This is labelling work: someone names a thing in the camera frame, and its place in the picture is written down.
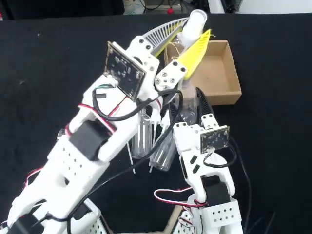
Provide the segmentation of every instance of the cable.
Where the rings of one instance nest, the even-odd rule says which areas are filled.
[[[233,154],[233,159],[230,161],[230,162],[227,162],[225,164],[221,164],[221,165],[216,165],[216,164],[212,164],[212,163],[207,163],[205,162],[206,159],[212,155],[212,153],[209,153],[205,156],[204,158],[204,165],[207,166],[207,167],[213,167],[213,168],[224,168],[224,167],[229,167],[229,166],[232,166],[236,159],[237,159],[237,153],[235,151],[235,148],[231,145],[231,144],[228,144],[228,149],[231,151],[231,153]]]
[[[158,4],[158,6],[154,7],[154,8],[147,8],[145,6],[145,4],[142,2],[142,0],[140,0],[140,3],[142,4],[142,6],[144,7],[144,13],[146,12],[146,10],[149,10],[149,11],[154,11],[155,9],[159,8],[163,3],[164,3],[165,0],[161,0],[160,3]]]
[[[43,169],[43,167],[39,167],[37,169],[32,170],[30,173],[28,173],[26,180],[24,182],[23,189],[26,188],[29,185],[29,178],[32,177],[34,174],[40,172]]]
[[[147,100],[143,101],[140,105],[138,105],[132,112],[130,112],[124,116],[116,116],[116,117],[108,116],[100,110],[100,108],[98,106],[98,101],[97,101],[97,89],[94,89],[92,91],[92,102],[93,102],[93,107],[99,116],[101,116],[103,119],[105,119],[107,121],[116,122],[116,121],[124,121],[126,119],[129,119],[130,117],[137,114],[140,110],[147,107],[151,102],[157,100],[160,96],[163,96],[165,94],[172,94],[172,93],[176,94],[178,92],[180,92],[180,91],[177,89],[167,89],[167,90],[160,91],[156,98],[154,98],[154,99],[148,98]]]
[[[105,125],[105,127],[108,128],[108,130],[109,130],[111,133],[114,133],[114,132],[116,131],[115,127],[114,127],[111,123],[107,122],[106,119],[102,118],[102,117],[98,114],[98,112],[97,112],[94,108],[92,108],[92,106],[88,106],[88,105],[86,105],[86,104],[79,104],[78,107],[85,107],[85,108],[88,108],[89,110],[91,110],[91,112],[92,112],[95,116],[98,117],[98,119]]]
[[[165,90],[165,91],[161,91],[159,92],[159,96],[165,95],[167,93],[177,93],[179,94],[179,105],[178,105],[178,109],[177,109],[177,115],[176,117],[173,119],[173,121],[171,122],[171,124],[169,125],[169,127],[166,129],[166,131],[164,132],[164,134],[159,138],[159,140],[155,143],[155,146],[150,150],[150,152],[145,155],[144,157],[142,157],[139,161],[137,161],[136,163],[134,163],[133,165],[131,165],[130,167],[126,168],[125,170],[115,174],[114,176],[108,178],[106,181],[102,182],[101,184],[97,185],[94,189],[92,189],[89,193],[87,193],[81,200],[80,202],[78,202],[78,204],[72,209],[72,211],[68,214],[67,218],[64,219],[58,219],[60,222],[67,222],[67,226],[70,225],[70,219],[71,217],[75,214],[75,212],[77,211],[77,209],[80,207],[80,205],[94,192],[96,192],[99,188],[101,188],[102,186],[106,185],[107,183],[109,183],[110,181],[116,179],[117,177],[131,171],[133,168],[138,167],[139,165],[141,165],[144,161],[146,161],[155,151],[157,148],[159,148],[159,146],[162,144],[162,142],[164,141],[164,139],[167,137],[167,135],[169,134],[169,132],[172,131],[175,123],[178,120],[178,117],[182,111],[183,108],[183,94],[180,90],[175,90],[175,89],[169,89],[169,90]]]
[[[252,208],[252,186],[251,186],[250,179],[249,179],[249,176],[247,174],[246,168],[244,166],[243,158],[242,158],[242,155],[240,153],[240,149],[239,149],[238,144],[236,143],[234,138],[231,137],[231,136],[229,137],[229,141],[232,142],[232,144],[233,144],[233,146],[234,146],[234,148],[236,150],[236,153],[237,153],[238,159],[240,161],[240,165],[242,166],[242,169],[243,169],[246,181],[247,181],[247,186],[248,186],[248,207],[247,207],[245,224],[244,224],[244,232],[246,232],[247,228],[248,228],[250,211],[251,211],[251,208]]]
[[[268,234],[268,232],[269,232],[269,230],[270,230],[270,228],[272,226],[272,223],[273,223],[273,221],[275,219],[275,215],[276,215],[276,212],[273,213],[273,215],[272,215],[272,217],[271,217],[271,219],[269,221],[269,224],[267,225],[267,228],[264,231],[264,234]]]
[[[162,202],[165,202],[165,203],[168,203],[168,204],[179,205],[179,206],[186,206],[186,207],[203,207],[203,206],[208,205],[207,202],[198,203],[198,201],[196,201],[196,200],[194,200],[194,203],[198,203],[198,204],[191,204],[191,203],[186,203],[186,202],[181,202],[181,201],[171,201],[171,200],[167,200],[167,199],[160,198],[159,196],[156,195],[156,193],[158,193],[158,192],[182,193],[182,192],[187,191],[187,190],[190,190],[190,189],[193,189],[193,188],[192,188],[192,187],[188,187],[188,188],[179,189],[179,190],[173,190],[173,189],[156,189],[156,190],[154,191],[154,197],[155,197],[157,200],[159,200],[159,201],[162,201]]]

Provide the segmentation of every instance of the yellow plastic part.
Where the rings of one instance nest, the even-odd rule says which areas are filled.
[[[204,32],[200,38],[187,49],[187,51],[177,58],[177,61],[182,63],[188,69],[184,80],[188,80],[192,76],[193,72],[203,59],[208,48],[210,36],[211,29]]]

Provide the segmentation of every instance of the red wire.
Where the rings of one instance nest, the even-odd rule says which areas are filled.
[[[86,107],[86,108],[88,108],[88,109],[90,109],[90,110],[93,110],[95,113],[97,113],[97,111],[96,111],[93,107],[88,106],[88,105],[86,105],[86,104],[79,104],[78,106]],[[98,115],[98,117],[100,117],[101,120],[102,120],[103,122],[105,122],[105,123],[112,129],[113,132],[116,131],[116,128],[115,128],[110,122],[108,122],[107,120],[105,120],[104,118],[102,118],[102,117],[99,116],[99,115]]]

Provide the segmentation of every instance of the black wire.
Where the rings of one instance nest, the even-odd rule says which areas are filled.
[[[205,158],[204,158],[204,161],[203,161],[204,165],[207,166],[207,167],[213,167],[213,168],[224,168],[224,167],[232,166],[233,163],[235,163],[235,161],[236,161],[236,159],[237,159],[237,153],[236,153],[235,148],[234,148],[231,144],[228,145],[228,148],[229,148],[229,150],[231,151],[231,153],[232,153],[232,155],[233,155],[233,159],[232,159],[230,162],[227,162],[227,163],[221,164],[221,165],[212,164],[212,163],[206,163],[206,162],[205,162],[206,159],[207,159],[210,155],[212,155],[212,153],[209,153],[209,154],[207,154],[207,155],[205,156]]]
[[[155,146],[150,150],[150,152],[145,155],[144,157],[142,157],[139,161],[137,161],[136,163],[134,163],[133,165],[131,165],[130,167],[126,168],[125,170],[115,174],[114,176],[110,177],[109,179],[107,179],[106,181],[104,181],[103,183],[97,185],[94,189],[92,189],[89,193],[87,193],[81,200],[80,202],[73,208],[73,210],[68,214],[67,218],[66,218],[66,221],[67,221],[67,226],[70,225],[70,219],[71,217],[75,214],[75,212],[77,211],[77,209],[80,207],[80,205],[91,195],[93,194],[94,192],[96,192],[99,188],[101,188],[103,185],[109,183],[110,181],[116,179],[117,177],[131,171],[133,168],[136,168],[138,167],[139,165],[141,165],[144,161],[148,160],[149,157],[156,151],[156,149],[162,144],[162,142],[164,141],[164,139],[167,137],[167,135],[169,134],[169,132],[172,131],[173,127],[174,127],[174,124],[177,122],[179,116],[180,116],[180,113],[182,111],[182,108],[183,108],[183,94],[181,93],[180,90],[167,90],[167,92],[164,92],[164,91],[161,91],[159,92],[159,94],[161,95],[164,95],[164,94],[167,94],[167,93],[177,93],[179,94],[180,98],[179,98],[179,106],[178,106],[178,109],[177,109],[177,115],[176,117],[173,119],[173,121],[170,123],[169,127],[166,129],[166,131],[164,132],[164,134],[162,134],[160,137],[159,137],[159,140],[155,143]]]
[[[130,112],[130,113],[124,115],[124,116],[112,117],[112,116],[104,114],[100,110],[100,108],[98,106],[98,100],[97,100],[97,88],[92,91],[92,103],[93,103],[93,108],[96,110],[98,115],[101,116],[102,118],[104,118],[105,120],[111,121],[111,122],[124,121],[124,120],[134,116],[135,114],[137,114],[140,110],[142,110],[143,108],[148,106],[148,104],[150,104],[151,102],[155,101],[160,96],[163,96],[163,95],[166,95],[166,94],[172,94],[172,93],[173,94],[177,94],[179,92],[180,91],[178,89],[167,89],[167,90],[160,91],[158,93],[158,97],[156,97],[154,99],[148,98],[146,101],[143,101],[139,106],[137,106],[132,112]]]
[[[145,4],[142,2],[142,0],[140,0],[140,3],[142,4],[142,6],[144,7],[144,12],[146,12],[146,10],[149,10],[149,11],[153,11],[157,8],[159,8],[163,3],[164,3],[165,0],[161,0],[160,3],[158,4],[158,6],[154,7],[154,8],[148,8],[145,6]]]
[[[257,225],[263,220],[263,218],[264,218],[264,217],[259,218],[259,219],[246,231],[245,234],[250,233],[250,232],[254,229],[254,227],[257,226]]]
[[[272,217],[271,217],[271,219],[269,221],[269,224],[267,225],[267,228],[264,231],[264,234],[268,234],[268,232],[269,232],[269,230],[270,230],[270,228],[272,226],[272,223],[274,221],[275,215],[276,215],[276,212],[273,213],[273,215],[272,215]]]
[[[242,158],[242,155],[240,153],[240,149],[239,149],[239,146],[237,144],[237,142],[234,140],[233,137],[229,137],[229,141],[232,142],[232,145],[235,147],[236,149],[236,152],[237,152],[237,156],[238,156],[238,159],[240,161],[240,164],[242,166],[242,169],[243,169],[243,172],[244,172],[244,175],[245,175],[245,178],[246,178],[246,181],[247,181],[247,185],[248,185],[248,207],[247,207],[247,212],[246,212],[246,218],[245,218],[245,224],[244,224],[244,232],[247,231],[247,228],[248,228],[248,222],[249,222],[249,216],[250,216],[250,211],[251,211],[251,208],[252,208],[252,186],[251,186],[251,183],[250,183],[250,179],[249,179],[249,176],[247,174],[247,171],[246,171],[246,168],[244,166],[244,162],[243,162],[243,158]]]

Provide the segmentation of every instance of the white cap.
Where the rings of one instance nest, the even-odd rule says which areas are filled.
[[[207,21],[207,14],[202,10],[193,10],[182,32],[178,35],[185,48],[190,47],[202,34]]]

